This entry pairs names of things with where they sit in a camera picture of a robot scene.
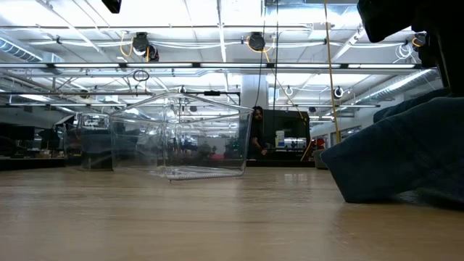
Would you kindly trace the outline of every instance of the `man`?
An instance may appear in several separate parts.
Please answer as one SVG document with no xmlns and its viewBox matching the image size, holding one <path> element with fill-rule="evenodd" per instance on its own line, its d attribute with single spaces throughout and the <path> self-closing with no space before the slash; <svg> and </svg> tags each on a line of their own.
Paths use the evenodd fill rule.
<svg viewBox="0 0 464 261">
<path fill-rule="evenodd" d="M 253 107 L 253 120 L 252 120 L 252 130 L 249 136 L 249 154 L 251 157 L 256 157 L 257 155 L 265 156 L 268 151 L 262 147 L 262 107 L 256 106 Z"/>
</svg>

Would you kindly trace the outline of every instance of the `ceiling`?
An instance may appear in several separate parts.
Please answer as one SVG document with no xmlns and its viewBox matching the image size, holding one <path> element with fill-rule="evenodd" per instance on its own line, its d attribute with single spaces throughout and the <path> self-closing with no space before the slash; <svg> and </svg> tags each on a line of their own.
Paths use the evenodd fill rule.
<svg viewBox="0 0 464 261">
<path fill-rule="evenodd" d="M 149 33 L 149 40 L 159 52 L 160 62 L 260 62 L 262 55 L 250 50 L 247 36 L 253 31 L 262 31 L 264 22 L 271 62 L 328 62 L 328 45 L 324 44 L 325 24 L 321 24 L 326 20 L 322 4 L 294 5 L 297 1 L 282 0 L 277 27 L 276 6 L 267 7 L 263 19 L 261 0 L 125 0 L 120 14 L 110 13 L 101 0 L 53 0 L 50 1 L 53 11 L 39 4 L 39 1 L 2 0 L 0 32 L 18 40 L 30 50 L 56 54 L 65 62 L 124 62 L 124 59 L 144 62 L 134 53 L 129 57 L 121 54 L 120 42 L 123 41 L 122 48 L 128 53 L 131 38 L 136 32 Z M 357 1 L 331 2 L 348 3 L 328 6 L 330 47 L 332 57 L 336 57 L 333 62 L 420 63 L 410 44 L 402 46 L 405 40 L 411 41 L 414 36 L 410 28 L 389 36 L 381 43 L 370 43 L 357 13 Z M 78 32 L 70 28 L 66 21 Z M 273 44 L 276 36 L 278 48 Z M 24 61 L 0 52 L 0 62 Z M 27 70 L 12 72 L 28 76 Z M 350 90 L 349 95 L 356 96 L 395 75 L 384 72 L 375 75 L 339 72 L 333 75 L 333 84 Z M 269 86 L 273 87 L 274 75 L 268 73 L 267 77 Z M 68 79 L 57 78 L 57 82 L 62 85 Z M 52 82 L 51 78 L 43 77 L 31 80 L 46 86 Z M 128 80 L 132 86 L 137 84 L 130 78 Z M 225 90 L 222 72 L 201 77 L 159 77 L 158 80 L 146 82 L 147 88 L 156 94 L 165 92 L 160 82 L 170 90 L 179 86 L 198 91 Z M 292 95 L 295 103 L 326 103 L 331 98 L 328 73 L 278 72 L 278 80 L 285 87 L 295 88 Z M 227 83 L 229 91 L 237 87 L 240 89 L 241 72 L 228 72 Z M 73 79 L 72 83 L 63 85 L 63 90 L 93 90 L 95 86 L 103 85 L 105 91 L 128 90 L 123 80 L 110 77 Z M 283 92 L 279 101 L 287 102 Z"/>
</svg>

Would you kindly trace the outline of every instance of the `blue cloth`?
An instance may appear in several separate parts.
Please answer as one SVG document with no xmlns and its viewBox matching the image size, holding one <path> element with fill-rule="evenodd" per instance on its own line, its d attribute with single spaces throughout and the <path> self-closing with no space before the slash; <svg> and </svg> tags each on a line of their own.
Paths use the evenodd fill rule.
<svg viewBox="0 0 464 261">
<path fill-rule="evenodd" d="M 321 154 L 347 202 L 418 188 L 464 202 L 464 98 L 397 107 L 377 120 Z"/>
</svg>

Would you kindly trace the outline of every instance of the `table surface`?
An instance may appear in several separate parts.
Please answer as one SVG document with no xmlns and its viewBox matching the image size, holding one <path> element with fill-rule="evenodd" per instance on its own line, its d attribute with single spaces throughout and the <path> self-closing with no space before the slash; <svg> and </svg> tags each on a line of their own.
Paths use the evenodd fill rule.
<svg viewBox="0 0 464 261">
<path fill-rule="evenodd" d="M 462 260 L 464 212 L 347 204 L 325 170 L 0 173 L 2 260 Z"/>
</svg>

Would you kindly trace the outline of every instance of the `black speaker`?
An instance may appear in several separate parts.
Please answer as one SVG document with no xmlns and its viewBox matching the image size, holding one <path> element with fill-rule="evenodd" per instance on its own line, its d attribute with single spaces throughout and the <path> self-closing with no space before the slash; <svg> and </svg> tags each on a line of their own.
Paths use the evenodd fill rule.
<svg viewBox="0 0 464 261">
<path fill-rule="evenodd" d="M 119 14 L 123 0 L 101 0 L 108 10 L 113 14 Z"/>
</svg>

